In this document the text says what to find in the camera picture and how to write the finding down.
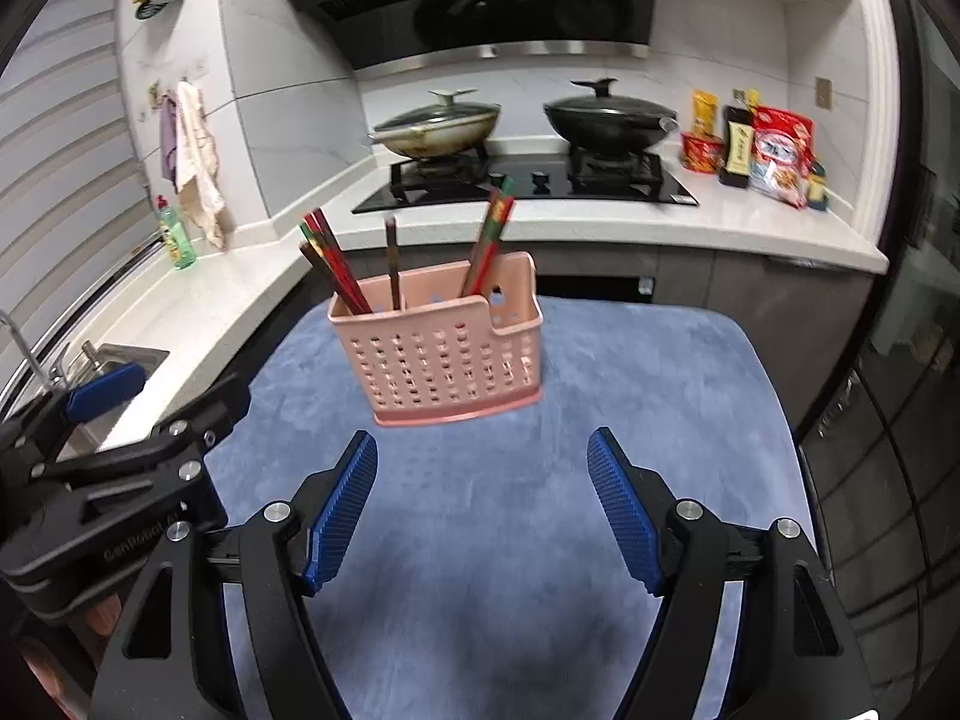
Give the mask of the person's left hand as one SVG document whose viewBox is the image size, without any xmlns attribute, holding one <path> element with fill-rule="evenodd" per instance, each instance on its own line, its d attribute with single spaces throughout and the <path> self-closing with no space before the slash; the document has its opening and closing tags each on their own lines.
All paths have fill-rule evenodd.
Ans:
<svg viewBox="0 0 960 720">
<path fill-rule="evenodd" d="M 26 616 L 14 634 L 18 652 L 34 678 L 68 718 L 85 717 L 99 665 L 121 612 L 121 599 L 109 595 L 62 624 Z"/>
</svg>

